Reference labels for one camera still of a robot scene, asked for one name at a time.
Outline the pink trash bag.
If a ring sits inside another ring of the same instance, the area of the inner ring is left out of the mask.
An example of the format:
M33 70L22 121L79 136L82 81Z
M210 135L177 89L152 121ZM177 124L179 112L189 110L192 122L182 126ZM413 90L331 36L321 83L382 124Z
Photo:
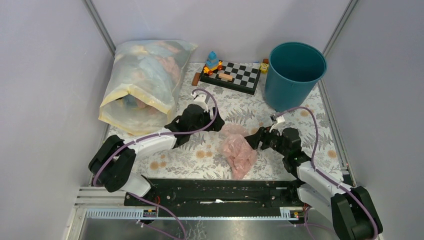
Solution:
M257 151L245 139L248 131L241 125L225 123L219 132L223 137L220 153L227 159L232 177L242 180L257 162Z

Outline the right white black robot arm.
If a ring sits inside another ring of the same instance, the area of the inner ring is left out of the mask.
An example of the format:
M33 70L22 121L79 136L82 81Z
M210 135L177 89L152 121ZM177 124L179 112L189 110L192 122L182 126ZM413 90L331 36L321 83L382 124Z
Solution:
M374 240L383 226L369 192L362 186L353 187L338 181L318 167L303 150L299 131L285 128L282 132L260 127L245 137L254 149L268 148L282 155L284 168L296 180L287 191L287 201L293 206L305 203L326 217L341 240Z

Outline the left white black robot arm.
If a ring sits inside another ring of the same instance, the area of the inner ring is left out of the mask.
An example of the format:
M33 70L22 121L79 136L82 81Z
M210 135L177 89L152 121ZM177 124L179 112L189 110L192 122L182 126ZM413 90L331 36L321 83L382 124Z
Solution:
M155 192L146 177L132 172L136 157L178 148L187 143L192 134L201 131L219 132L224 124L217 107L205 110L200 105L190 104L181 115L158 132L135 140L111 135L88 164L93 174L92 184L105 187L109 193L131 193L142 205L148 206L154 202Z

